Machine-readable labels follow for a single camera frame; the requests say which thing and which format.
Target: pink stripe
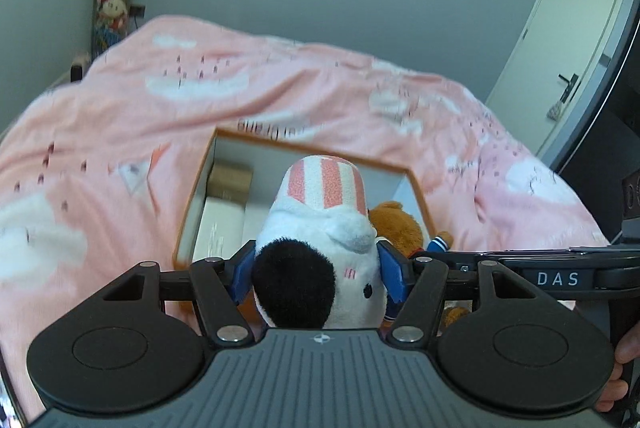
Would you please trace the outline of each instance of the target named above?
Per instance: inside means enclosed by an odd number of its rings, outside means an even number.
[[[305,162],[302,159],[291,167],[287,194],[296,201],[305,202]]]
[[[356,185],[356,208],[362,215],[367,215],[367,203],[364,198],[364,184],[356,167],[353,167],[353,182]]]
[[[322,159],[321,169],[324,207],[333,208],[342,204],[342,181],[340,180],[338,162],[332,159]]]

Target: black pom-pom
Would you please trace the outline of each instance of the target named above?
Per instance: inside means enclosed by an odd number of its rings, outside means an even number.
[[[285,329],[321,329],[334,305],[334,266],[307,243],[273,241],[260,250],[251,273],[255,295]]]

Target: power outlet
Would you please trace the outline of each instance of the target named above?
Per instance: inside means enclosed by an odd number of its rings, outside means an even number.
[[[146,6],[142,4],[132,4],[129,7],[129,17],[131,18],[145,18]]]

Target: pink comforter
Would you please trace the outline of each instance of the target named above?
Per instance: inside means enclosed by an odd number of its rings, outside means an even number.
[[[219,124],[411,166],[454,249],[605,245],[572,190],[462,85],[181,17],[35,100],[0,147],[0,348],[27,416],[35,335],[137,262],[169,270]]]

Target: door handle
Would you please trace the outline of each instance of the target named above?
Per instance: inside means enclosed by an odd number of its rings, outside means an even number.
[[[562,93],[562,96],[560,97],[560,101],[562,103],[566,103],[566,101],[569,99],[569,96],[571,95],[571,91],[574,90],[575,84],[577,84],[578,78],[580,77],[575,73],[570,80],[567,80],[561,74],[559,74],[558,76],[561,80],[566,82],[566,89],[564,90],[564,92]]]

